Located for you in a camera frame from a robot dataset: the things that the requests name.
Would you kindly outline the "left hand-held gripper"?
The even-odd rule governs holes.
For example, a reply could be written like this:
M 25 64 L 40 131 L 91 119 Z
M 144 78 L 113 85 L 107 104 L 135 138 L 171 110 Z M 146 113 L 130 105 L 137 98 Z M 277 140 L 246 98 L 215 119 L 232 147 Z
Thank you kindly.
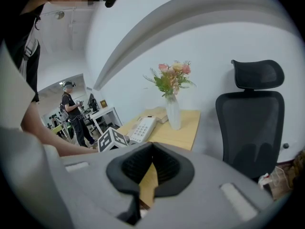
M 124 135 L 116 129 L 109 127 L 98 139 L 98 152 L 127 147 L 128 143 Z

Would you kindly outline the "white desk telephone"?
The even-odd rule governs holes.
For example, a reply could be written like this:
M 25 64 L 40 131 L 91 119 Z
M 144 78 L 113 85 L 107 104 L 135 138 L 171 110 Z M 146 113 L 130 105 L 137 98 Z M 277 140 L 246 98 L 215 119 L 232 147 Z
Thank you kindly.
M 157 120 L 155 117 L 144 117 L 132 132 L 130 141 L 137 143 L 145 142 L 154 130 L 156 123 Z

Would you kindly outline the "white ribbed vase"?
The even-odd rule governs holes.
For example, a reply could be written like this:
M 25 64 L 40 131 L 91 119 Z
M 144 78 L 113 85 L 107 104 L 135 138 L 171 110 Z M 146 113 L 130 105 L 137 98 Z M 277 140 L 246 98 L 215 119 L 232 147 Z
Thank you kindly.
M 179 130 L 181 128 L 181 113 L 176 96 L 175 94 L 168 95 L 165 99 L 168 121 L 173 130 Z

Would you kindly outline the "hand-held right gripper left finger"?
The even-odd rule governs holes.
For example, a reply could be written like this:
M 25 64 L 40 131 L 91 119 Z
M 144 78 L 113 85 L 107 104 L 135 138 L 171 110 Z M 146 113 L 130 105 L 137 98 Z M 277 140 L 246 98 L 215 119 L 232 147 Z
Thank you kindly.
M 135 166 L 148 164 L 149 152 L 144 144 L 61 158 L 54 147 L 45 147 L 47 228 L 153 229 L 152 215 L 140 215 L 134 181 Z

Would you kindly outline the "white desk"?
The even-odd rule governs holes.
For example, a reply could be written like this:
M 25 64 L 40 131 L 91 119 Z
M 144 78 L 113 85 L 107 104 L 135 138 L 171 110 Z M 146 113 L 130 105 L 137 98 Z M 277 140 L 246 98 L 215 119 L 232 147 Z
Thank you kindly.
M 94 124 L 96 125 L 99 133 L 102 135 L 103 134 L 103 131 L 101 130 L 99 124 L 97 123 L 96 119 L 100 118 L 100 117 L 103 117 L 104 115 L 106 114 L 109 114 L 111 113 L 112 114 L 112 122 L 121 127 L 122 126 L 122 122 L 121 120 L 119 119 L 117 113 L 116 113 L 116 110 L 114 107 L 106 107 L 106 108 L 102 108 L 100 109 L 98 112 L 94 113 L 94 114 L 90 114 L 89 117 L 90 119 L 93 120 Z

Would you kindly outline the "pink flower bouquet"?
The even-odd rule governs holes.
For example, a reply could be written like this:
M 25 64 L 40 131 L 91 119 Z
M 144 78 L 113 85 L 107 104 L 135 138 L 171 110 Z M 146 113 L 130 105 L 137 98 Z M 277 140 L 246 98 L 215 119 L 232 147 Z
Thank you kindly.
M 161 63 L 158 65 L 158 72 L 150 68 L 152 78 L 143 75 L 144 79 L 153 83 L 160 92 L 162 97 L 173 99 L 179 93 L 180 89 L 187 89 L 190 86 L 196 87 L 196 84 L 189 80 L 191 73 L 190 61 L 174 61 L 172 65 Z

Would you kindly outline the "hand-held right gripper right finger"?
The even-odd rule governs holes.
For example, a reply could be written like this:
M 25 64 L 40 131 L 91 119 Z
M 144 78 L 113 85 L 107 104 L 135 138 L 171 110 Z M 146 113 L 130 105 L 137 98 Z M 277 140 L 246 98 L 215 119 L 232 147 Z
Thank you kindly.
M 250 229 L 272 203 L 271 196 L 223 161 L 154 143 L 161 157 L 174 157 L 178 173 L 160 184 L 141 229 Z

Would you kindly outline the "black mesh office chair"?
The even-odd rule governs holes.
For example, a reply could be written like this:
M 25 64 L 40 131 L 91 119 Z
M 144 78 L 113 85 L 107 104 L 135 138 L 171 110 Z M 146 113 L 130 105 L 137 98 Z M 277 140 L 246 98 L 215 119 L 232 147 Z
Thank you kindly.
M 239 92 L 220 95 L 215 102 L 223 140 L 223 161 L 254 180 L 271 174 L 281 147 L 285 102 L 273 89 L 285 75 L 273 60 L 231 61 Z

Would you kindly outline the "brown paper envelope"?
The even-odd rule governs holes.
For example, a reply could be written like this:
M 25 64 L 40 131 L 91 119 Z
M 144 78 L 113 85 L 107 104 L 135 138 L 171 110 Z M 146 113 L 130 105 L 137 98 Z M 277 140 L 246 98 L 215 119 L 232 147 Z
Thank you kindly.
M 146 109 L 147 116 L 153 117 L 160 124 L 168 121 L 166 109 L 164 107 L 155 107 L 153 109 Z

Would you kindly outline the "person's black clothing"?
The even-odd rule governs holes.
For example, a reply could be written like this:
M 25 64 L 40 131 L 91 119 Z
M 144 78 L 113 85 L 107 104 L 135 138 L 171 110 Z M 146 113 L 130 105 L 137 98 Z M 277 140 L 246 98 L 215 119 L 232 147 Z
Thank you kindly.
M 33 32 L 41 19 L 43 10 L 40 5 L 31 12 L 21 14 L 20 6 L 13 6 L 8 12 L 8 25 L 5 27 L 4 40 L 17 69 L 35 92 L 33 102 L 39 101 L 37 76 L 41 46 Z

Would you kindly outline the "light wooden table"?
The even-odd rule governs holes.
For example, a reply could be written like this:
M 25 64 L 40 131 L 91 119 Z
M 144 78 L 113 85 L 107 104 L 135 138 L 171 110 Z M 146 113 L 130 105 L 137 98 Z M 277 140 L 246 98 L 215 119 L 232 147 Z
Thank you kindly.
M 201 112 L 199 110 L 181 111 L 181 128 L 173 130 L 169 122 L 158 123 L 151 133 L 149 142 L 160 142 L 191 151 L 196 137 Z M 140 184 L 140 203 L 145 208 L 153 205 L 154 189 L 158 186 L 157 172 L 150 165 Z

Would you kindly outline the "person's left forearm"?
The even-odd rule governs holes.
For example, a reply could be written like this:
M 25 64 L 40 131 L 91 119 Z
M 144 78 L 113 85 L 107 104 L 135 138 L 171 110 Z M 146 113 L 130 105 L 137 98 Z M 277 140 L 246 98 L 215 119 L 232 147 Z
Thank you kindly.
M 38 138 L 42 144 L 55 147 L 60 156 L 84 155 L 98 152 L 95 149 L 73 145 L 46 128 L 40 120 L 35 102 L 30 103 L 26 110 L 21 122 L 21 128 L 24 132 Z

